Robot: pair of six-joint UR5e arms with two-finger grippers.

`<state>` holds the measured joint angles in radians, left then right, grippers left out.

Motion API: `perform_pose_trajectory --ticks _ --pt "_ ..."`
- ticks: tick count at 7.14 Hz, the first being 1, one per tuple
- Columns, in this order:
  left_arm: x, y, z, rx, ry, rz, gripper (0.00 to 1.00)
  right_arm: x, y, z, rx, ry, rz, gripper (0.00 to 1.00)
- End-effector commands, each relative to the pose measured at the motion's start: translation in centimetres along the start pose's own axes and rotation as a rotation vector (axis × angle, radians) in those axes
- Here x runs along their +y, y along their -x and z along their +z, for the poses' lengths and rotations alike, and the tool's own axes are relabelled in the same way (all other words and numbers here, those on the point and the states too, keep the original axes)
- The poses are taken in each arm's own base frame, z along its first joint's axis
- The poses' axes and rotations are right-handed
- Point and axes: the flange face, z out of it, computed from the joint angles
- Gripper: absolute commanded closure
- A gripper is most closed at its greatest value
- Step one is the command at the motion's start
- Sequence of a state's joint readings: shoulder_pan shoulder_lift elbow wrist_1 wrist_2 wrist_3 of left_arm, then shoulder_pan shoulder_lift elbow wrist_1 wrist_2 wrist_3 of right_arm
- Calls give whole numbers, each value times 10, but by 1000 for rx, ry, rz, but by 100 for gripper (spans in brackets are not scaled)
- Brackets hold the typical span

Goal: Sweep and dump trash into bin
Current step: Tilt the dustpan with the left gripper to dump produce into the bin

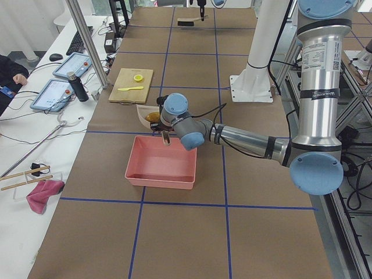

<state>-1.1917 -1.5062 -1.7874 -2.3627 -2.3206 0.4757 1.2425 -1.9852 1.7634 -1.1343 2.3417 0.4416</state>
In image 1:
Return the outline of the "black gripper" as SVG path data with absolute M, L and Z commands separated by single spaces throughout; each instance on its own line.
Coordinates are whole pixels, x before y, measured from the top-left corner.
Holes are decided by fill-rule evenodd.
M 164 103 L 165 103 L 165 100 L 167 99 L 167 97 L 168 97 L 168 95 L 165 95 L 165 96 L 160 96 L 156 99 L 156 103 L 159 107 L 159 119 L 157 121 L 151 121 L 150 122 L 150 129 L 153 132 L 161 132 L 161 131 L 171 132 L 171 131 L 174 131 L 173 127 L 171 126 L 170 123 L 168 123 L 165 120 L 161 120 L 161 115 L 162 115 L 162 111 L 163 111 L 163 108 L 164 108 Z
M 189 0 L 190 5 L 193 5 L 194 2 L 199 6 L 201 21 L 204 21 L 204 7 L 206 5 L 206 0 Z

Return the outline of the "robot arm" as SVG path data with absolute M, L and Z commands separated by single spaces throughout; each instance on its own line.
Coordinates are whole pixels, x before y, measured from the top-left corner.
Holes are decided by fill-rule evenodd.
M 210 141 L 287 166 L 294 184 L 311 195 L 327 195 L 342 183 L 341 142 L 335 134 L 342 40 L 352 27 L 355 1 L 299 1 L 297 37 L 302 44 L 298 134 L 264 136 L 192 116 L 187 98 L 173 93 L 157 100 L 153 131 L 174 131 L 188 151 Z
M 194 23 L 195 21 L 198 21 L 198 20 L 204 21 L 208 17 L 205 14 L 205 7 L 206 7 L 207 0 L 196 0 L 196 3 L 199 6 L 200 16 L 189 20 L 191 23 Z M 225 3 L 226 2 L 224 0 L 212 0 L 212 6 L 218 9 L 223 8 Z

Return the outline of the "person hand at desk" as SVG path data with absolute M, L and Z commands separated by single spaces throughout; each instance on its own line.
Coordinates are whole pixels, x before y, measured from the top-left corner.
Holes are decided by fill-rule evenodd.
M 15 76 L 13 76 L 13 81 L 15 82 L 15 84 L 24 86 L 27 84 L 27 77 L 22 74 L 16 74 Z

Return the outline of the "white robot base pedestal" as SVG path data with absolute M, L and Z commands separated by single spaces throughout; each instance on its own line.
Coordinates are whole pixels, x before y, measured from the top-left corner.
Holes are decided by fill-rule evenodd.
M 272 103 L 268 66 L 290 9 L 291 1 L 262 2 L 246 68 L 239 75 L 230 76 L 233 102 Z

